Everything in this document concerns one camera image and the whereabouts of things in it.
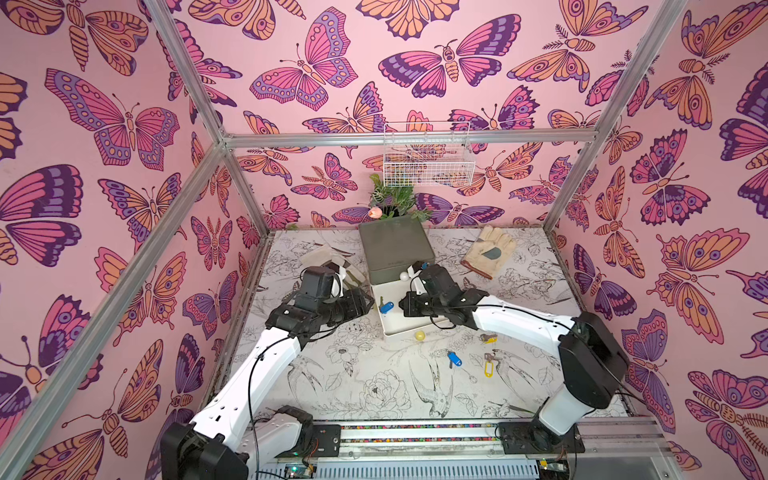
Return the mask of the grey three-drawer storage box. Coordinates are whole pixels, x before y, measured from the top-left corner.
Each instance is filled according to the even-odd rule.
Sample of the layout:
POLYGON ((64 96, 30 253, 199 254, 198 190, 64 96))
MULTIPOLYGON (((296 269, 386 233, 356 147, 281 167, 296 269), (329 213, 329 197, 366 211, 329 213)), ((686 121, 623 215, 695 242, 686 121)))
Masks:
POLYGON ((429 326, 428 317, 405 317, 398 305, 409 289, 408 267, 416 261, 435 262, 422 224, 411 217, 397 217, 364 223, 358 232, 384 337, 400 339, 429 326), (379 306, 386 302, 393 302, 394 309, 382 314, 379 306))

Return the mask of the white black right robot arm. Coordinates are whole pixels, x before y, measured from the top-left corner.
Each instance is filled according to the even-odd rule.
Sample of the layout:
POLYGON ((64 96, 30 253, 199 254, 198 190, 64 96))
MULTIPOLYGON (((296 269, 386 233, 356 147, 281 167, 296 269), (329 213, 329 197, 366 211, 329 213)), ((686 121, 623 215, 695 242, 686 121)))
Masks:
POLYGON ((579 421, 606 409, 623 387, 630 361, 603 320, 588 311, 575 317, 540 312, 484 290, 464 289, 448 271, 429 264, 400 274, 407 284, 399 306, 406 317, 442 318, 456 327, 500 334, 557 359, 563 381, 526 423, 502 423, 497 433, 507 454, 582 453, 579 421))

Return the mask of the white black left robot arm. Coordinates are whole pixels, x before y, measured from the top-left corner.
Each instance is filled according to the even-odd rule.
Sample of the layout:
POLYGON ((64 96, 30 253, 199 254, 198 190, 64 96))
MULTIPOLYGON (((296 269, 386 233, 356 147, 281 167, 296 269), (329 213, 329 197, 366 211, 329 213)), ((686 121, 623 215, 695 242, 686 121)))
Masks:
POLYGON ((299 444, 311 421, 276 414, 276 427, 256 425, 256 412, 282 372, 307 344, 367 315, 374 298, 360 288, 340 296, 295 292, 272 310, 245 362, 192 419, 160 438, 159 479, 261 479, 261 466, 299 444))

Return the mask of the grey white work glove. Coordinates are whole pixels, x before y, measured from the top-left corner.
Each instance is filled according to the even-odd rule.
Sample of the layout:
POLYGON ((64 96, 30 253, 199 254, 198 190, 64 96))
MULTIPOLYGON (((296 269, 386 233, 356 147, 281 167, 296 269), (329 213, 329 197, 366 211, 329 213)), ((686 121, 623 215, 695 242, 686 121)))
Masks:
POLYGON ((301 257, 303 267, 322 266, 334 270, 341 276, 345 288, 363 287, 368 284, 367 277, 351 261, 349 254, 324 245, 301 257))

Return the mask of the beige work glove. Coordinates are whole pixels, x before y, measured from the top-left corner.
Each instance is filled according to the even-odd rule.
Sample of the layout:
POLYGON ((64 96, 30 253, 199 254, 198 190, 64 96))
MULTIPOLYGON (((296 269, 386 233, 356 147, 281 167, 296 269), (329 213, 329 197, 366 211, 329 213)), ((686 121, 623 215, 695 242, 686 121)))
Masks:
POLYGON ((515 239, 503 229, 486 225, 470 247, 461 265, 492 280, 516 250, 515 239))

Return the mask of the potted green plant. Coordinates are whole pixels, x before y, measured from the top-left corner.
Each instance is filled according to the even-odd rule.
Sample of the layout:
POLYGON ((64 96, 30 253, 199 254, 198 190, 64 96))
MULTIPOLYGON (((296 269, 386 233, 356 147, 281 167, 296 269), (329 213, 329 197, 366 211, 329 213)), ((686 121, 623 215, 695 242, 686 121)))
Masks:
POLYGON ((411 217, 420 222, 431 218, 431 212, 416 205, 412 186, 389 186, 378 174, 372 174, 373 191, 370 194, 367 216, 372 220, 411 217))

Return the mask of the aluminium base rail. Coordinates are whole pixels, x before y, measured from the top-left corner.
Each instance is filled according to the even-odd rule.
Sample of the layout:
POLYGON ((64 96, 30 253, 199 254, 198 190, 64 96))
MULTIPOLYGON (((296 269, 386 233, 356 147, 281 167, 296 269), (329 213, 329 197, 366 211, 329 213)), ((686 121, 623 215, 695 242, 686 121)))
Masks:
POLYGON ((154 479, 681 479, 656 424, 588 418, 543 451, 522 419, 301 422, 287 414, 241 437, 175 424, 154 479))

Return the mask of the aluminium cage frame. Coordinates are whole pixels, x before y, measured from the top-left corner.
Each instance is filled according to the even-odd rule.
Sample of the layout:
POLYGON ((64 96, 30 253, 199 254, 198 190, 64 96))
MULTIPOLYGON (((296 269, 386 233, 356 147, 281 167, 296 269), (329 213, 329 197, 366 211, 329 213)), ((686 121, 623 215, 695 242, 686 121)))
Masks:
MULTIPOLYGON (((378 146, 395 144, 458 144, 458 143, 525 143, 528 141, 577 141, 588 148, 598 147, 615 120, 613 110, 605 111, 592 128, 555 130, 539 128, 512 131, 453 132, 448 127, 419 132, 413 122, 406 122, 400 132, 356 134, 268 134, 232 135, 215 113, 203 87, 175 20, 163 1, 147 3, 149 22, 136 20, 137 36, 146 38, 158 34, 182 79, 191 102, 197 107, 200 122, 210 140, 198 166, 189 166, 179 194, 169 209, 154 225, 149 238, 129 260, 126 271, 115 288, 102 295, 90 307, 91 319, 77 342, 42 391, 33 397, 31 405, 21 416, 3 420, 1 430, 5 441, 1 447, 1 475, 5 479, 20 478, 48 437, 53 423, 71 402, 78 386, 97 356, 109 344, 111 335, 123 311, 174 240, 179 226, 194 208, 196 198, 205 182, 218 167, 232 174, 241 202, 258 230, 265 225, 248 182, 233 156, 236 148, 266 146, 378 146)), ((64 227, 71 226, 79 235, 77 246, 84 248, 107 238, 106 230, 90 229, 94 219, 91 212, 92 183, 103 166, 99 158, 80 164, 78 158, 84 146, 72 139, 72 124, 63 115, 54 114, 42 102, 42 75, 48 65, 56 63, 50 49, 29 49, 23 46, 25 30, 9 20, 1 25, 1 184, 12 187, 29 171, 26 159, 41 153, 51 164, 69 166, 75 185, 73 203, 61 217, 39 217, 35 223, 55 237, 62 237, 64 227)))

